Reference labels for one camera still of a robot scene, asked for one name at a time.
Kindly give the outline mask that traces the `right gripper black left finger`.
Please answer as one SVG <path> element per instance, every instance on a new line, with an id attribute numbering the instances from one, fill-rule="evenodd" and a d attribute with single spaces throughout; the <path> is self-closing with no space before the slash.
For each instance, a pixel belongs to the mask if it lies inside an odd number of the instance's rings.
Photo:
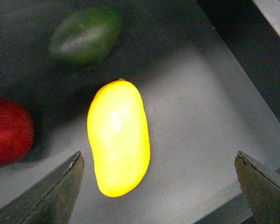
<path id="1" fill-rule="evenodd" d="M 84 174 L 80 151 L 0 208 L 0 224 L 67 224 Z"/>

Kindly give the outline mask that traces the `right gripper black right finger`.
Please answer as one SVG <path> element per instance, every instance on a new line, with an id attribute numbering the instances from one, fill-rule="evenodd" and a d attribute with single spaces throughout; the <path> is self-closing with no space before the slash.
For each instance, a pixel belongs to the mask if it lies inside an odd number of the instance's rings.
<path id="1" fill-rule="evenodd" d="M 242 151 L 234 166 L 256 223 L 280 224 L 280 175 Z"/>

